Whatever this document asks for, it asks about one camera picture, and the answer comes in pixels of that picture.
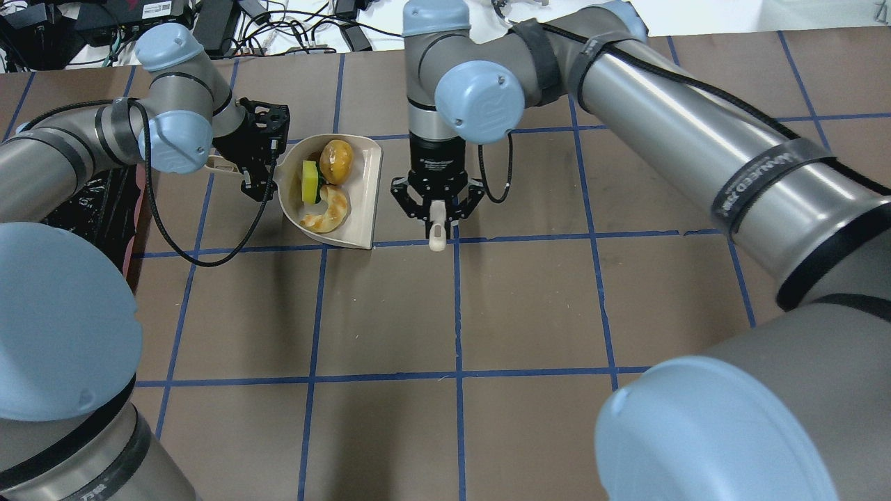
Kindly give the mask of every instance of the grid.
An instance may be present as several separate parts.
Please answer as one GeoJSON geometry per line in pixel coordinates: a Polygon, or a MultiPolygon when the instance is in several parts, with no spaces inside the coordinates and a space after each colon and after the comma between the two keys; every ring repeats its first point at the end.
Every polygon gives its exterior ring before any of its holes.
{"type": "MultiPolygon", "coordinates": [[[[816,130],[824,144],[827,148],[830,148],[829,141],[823,132],[822,122],[832,121],[832,120],[847,120],[847,119],[886,119],[891,118],[891,112],[879,112],[879,113],[860,113],[860,114],[834,114],[834,115],[818,115],[812,102],[811,98],[805,88],[805,82],[798,70],[796,65],[796,61],[792,56],[792,52],[789,50],[789,44],[786,40],[785,35],[782,32],[777,32],[777,37],[781,42],[781,46],[783,48],[785,57],[788,60],[788,64],[792,69],[792,72],[795,75],[795,79],[801,95],[803,96],[807,109],[809,111],[809,115],[807,116],[792,116],[792,117],[782,117],[779,118],[781,122],[813,122],[816,130]]],[[[680,60],[678,57],[677,50],[675,48],[674,40],[671,37],[667,38],[668,48],[674,59],[675,63],[680,64],[680,60]]],[[[341,95],[343,92],[343,81],[344,81],[344,66],[345,66],[345,56],[342,54],[339,57],[339,71],[338,71],[338,80],[337,80],[337,93],[336,93],[336,102],[335,102],[335,112],[334,112],[334,120],[333,120],[333,128],[332,132],[339,132],[339,120],[340,120],[340,103],[341,103],[341,95]]],[[[233,74],[230,80],[230,85],[235,88],[235,81],[238,76],[239,63],[236,61],[233,66],[233,74]]],[[[133,83],[135,74],[135,68],[130,70],[129,79],[127,81],[127,86],[125,88],[124,95],[127,95],[130,91],[130,87],[133,83]]],[[[22,104],[25,103],[26,98],[29,93],[29,89],[31,88],[32,82],[35,79],[34,73],[29,76],[28,82],[25,86],[24,92],[21,95],[20,100],[18,101],[15,112],[12,115],[12,119],[6,129],[6,136],[8,136],[15,124],[17,123],[22,104]]],[[[575,142],[575,153],[576,153],[576,164],[579,173],[579,178],[581,181],[581,192],[584,203],[584,214],[585,221],[587,224],[587,232],[586,233],[573,233],[573,234],[525,234],[525,235],[510,235],[510,236],[499,236],[499,237],[461,237],[458,228],[455,229],[454,238],[449,241],[452,245],[453,249],[453,263],[454,263],[454,345],[455,345],[455,365],[454,370],[452,371],[436,371],[436,372],[406,372],[406,373],[392,373],[392,374],[343,374],[343,375],[321,375],[317,373],[318,368],[318,352],[319,352],[319,341],[320,341],[320,331],[321,331],[321,323],[323,318],[323,298],[325,294],[325,276],[327,272],[327,261],[328,261],[328,253],[330,246],[325,244],[309,244],[309,245],[293,245],[293,246],[255,246],[255,247],[245,247],[242,252],[248,253],[262,253],[262,252],[301,252],[301,251],[318,251],[320,253],[320,263],[319,263],[319,275],[317,281],[317,290],[315,297],[315,319],[314,319],[314,327],[313,327],[313,339],[312,339],[312,349],[310,356],[310,366],[309,366],[309,374],[307,376],[294,376],[294,377],[258,377],[258,378],[232,378],[232,379],[176,379],[174,377],[176,370],[176,361],[177,355],[179,352],[180,341],[182,339],[182,333],[184,329],[184,322],[187,315],[190,295],[192,293],[192,283],[195,276],[196,266],[191,265],[188,278],[186,279],[185,287],[182,293],[182,301],[179,312],[179,317],[176,325],[176,335],[174,338],[173,348],[170,354],[167,377],[163,380],[142,380],[137,382],[137,387],[140,388],[160,388],[163,389],[163,397],[161,400],[161,406],[158,416],[158,422],[156,426],[156,435],[160,438],[164,431],[164,422],[168,408],[168,400],[170,395],[170,390],[172,388],[183,388],[183,387],[202,387],[202,386],[247,386],[247,385],[270,385],[270,384],[299,384],[306,385],[307,387],[307,404],[306,404],[306,412],[304,415],[304,427],[303,427],[303,440],[301,447],[301,455],[300,455],[300,466],[299,466],[299,478],[298,478],[298,499],[302,501],[306,497],[306,483],[307,483],[307,464],[309,461],[309,449],[310,449],[310,435],[313,426],[313,415],[314,415],[314,399],[315,399],[315,386],[317,383],[337,383],[337,382],[371,382],[371,381],[410,381],[410,380],[454,380],[455,383],[455,411],[456,411],[456,425],[457,425],[457,451],[458,451],[458,492],[459,499],[464,501],[467,499],[467,485],[466,485],[466,466],[465,466],[465,418],[464,418],[464,381],[467,378],[505,378],[505,377],[536,377],[536,376],[554,376],[554,375],[585,375],[585,374],[604,374],[608,375],[610,378],[610,383],[612,390],[615,390],[618,387],[618,376],[620,374],[639,374],[643,371],[647,370],[649,367],[645,365],[618,365],[616,361],[616,357],[614,354],[612,339],[611,339],[611,331],[609,325],[609,317],[606,308],[607,297],[609,291],[607,287],[604,285],[604,280],[601,272],[601,253],[599,250],[599,243],[609,240],[609,239],[634,239],[634,238],[660,238],[666,236],[696,236],[696,235],[714,235],[719,234],[717,230],[714,228],[702,228],[699,230],[686,231],[681,233],[678,230],[653,230],[653,231],[629,231],[629,232],[598,232],[595,224],[594,217],[592,211],[592,204],[590,200],[590,195],[587,189],[587,176],[585,175],[585,164],[584,158],[582,154],[582,140],[580,136],[580,132],[586,130],[604,130],[607,129],[605,126],[586,126],[579,125],[578,118],[576,116],[576,106],[572,103],[571,100],[568,102],[569,105],[569,113],[572,120],[571,127],[535,127],[535,128],[524,128],[515,131],[516,134],[547,134],[551,132],[572,132],[573,139],[575,142]],[[592,366],[592,367],[562,367],[562,368],[542,368],[542,369],[501,369],[501,370],[465,370],[463,366],[463,350],[462,350],[462,248],[465,246],[472,245],[487,245],[491,242],[533,242],[533,241],[558,241],[558,240],[574,240],[574,241],[588,241],[590,243],[591,248],[591,256],[592,256],[592,267],[593,273],[596,280],[596,295],[598,305],[597,308],[601,313],[601,322],[602,322],[602,331],[603,331],[603,345],[606,350],[607,356],[607,365],[605,366],[592,366]]],[[[376,141],[389,141],[389,140],[401,140],[406,139],[408,135],[385,135],[385,136],[371,136],[372,139],[376,141]]],[[[289,143],[294,144],[296,140],[289,141],[289,143]]],[[[204,195],[204,201],[201,209],[199,224],[198,224],[198,232],[194,240],[194,245],[190,251],[194,257],[199,256],[208,256],[208,255],[217,255],[217,254],[226,254],[231,249],[227,248],[207,248],[202,249],[201,240],[204,233],[204,226],[208,214],[208,206],[210,203],[210,197],[214,189],[214,175],[210,175],[204,195]]],[[[376,242],[375,247],[379,248],[387,248],[387,247],[411,247],[411,246],[425,246],[427,242],[424,240],[403,240],[403,241],[386,241],[386,242],[376,242]]],[[[742,301],[742,306],[746,311],[746,316],[748,319],[748,323],[750,326],[754,327],[756,325],[756,316],[752,306],[752,301],[749,297],[749,291],[746,284],[746,277],[744,276],[742,265],[740,264],[740,257],[735,248],[735,246],[731,243],[727,243],[727,252],[730,256],[730,259],[733,264],[733,270],[736,275],[736,279],[738,282],[738,286],[740,289],[740,299],[742,301]]],[[[162,252],[144,252],[140,254],[134,255],[136,259],[160,259],[160,258],[169,258],[175,256],[175,253],[170,251],[162,251],[162,252]]]]}

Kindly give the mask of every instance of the light blue cap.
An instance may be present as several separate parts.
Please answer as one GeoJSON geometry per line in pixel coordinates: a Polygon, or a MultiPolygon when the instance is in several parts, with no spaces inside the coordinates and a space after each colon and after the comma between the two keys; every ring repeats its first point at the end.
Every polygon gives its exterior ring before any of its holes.
{"type": "Polygon", "coordinates": [[[204,47],[182,24],[160,24],[136,41],[136,59],[146,71],[165,70],[203,53],[204,47]]]}
{"type": "MultiPolygon", "coordinates": [[[[165,111],[149,120],[151,166],[161,172],[191,174],[208,162],[214,129],[194,111],[165,111]]],[[[139,153],[145,157],[145,136],[139,130],[139,153]]]]}
{"type": "Polygon", "coordinates": [[[647,33],[649,32],[647,25],[643,23],[641,16],[637,14],[637,11],[635,11],[631,4],[623,2],[622,0],[613,0],[612,2],[597,6],[616,14],[616,16],[618,16],[618,18],[628,27],[628,33],[642,41],[644,44],[647,43],[647,33]]]}
{"type": "Polygon", "coordinates": [[[491,61],[468,61],[450,69],[439,80],[434,97],[445,123],[476,144],[504,139],[526,108],[517,77],[491,61]]]}
{"type": "Polygon", "coordinates": [[[669,360],[614,393],[595,447],[610,501],[838,501],[796,417],[716,358],[669,360]]]}
{"type": "Polygon", "coordinates": [[[98,249],[37,223],[0,224],[0,419],[93,412],[133,378],[136,301],[98,249]]]}
{"type": "Polygon", "coordinates": [[[402,10],[402,35],[470,29],[470,9],[464,0],[411,0],[402,10]]]}

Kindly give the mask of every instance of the white label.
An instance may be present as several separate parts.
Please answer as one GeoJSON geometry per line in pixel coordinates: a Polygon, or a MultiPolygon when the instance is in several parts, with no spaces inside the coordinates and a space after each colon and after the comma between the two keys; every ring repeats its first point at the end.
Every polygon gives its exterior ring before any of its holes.
{"type": "Polygon", "coordinates": [[[173,2],[158,2],[143,6],[143,19],[159,18],[170,14],[173,10],[173,2]]]}

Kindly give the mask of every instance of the sticker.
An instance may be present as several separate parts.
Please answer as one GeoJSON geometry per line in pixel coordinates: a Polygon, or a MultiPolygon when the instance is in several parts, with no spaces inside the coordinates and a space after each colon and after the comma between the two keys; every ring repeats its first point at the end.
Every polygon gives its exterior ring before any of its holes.
{"type": "Polygon", "coordinates": [[[143,19],[159,18],[170,15],[173,10],[173,2],[158,2],[157,4],[146,4],[143,6],[143,19]]]}

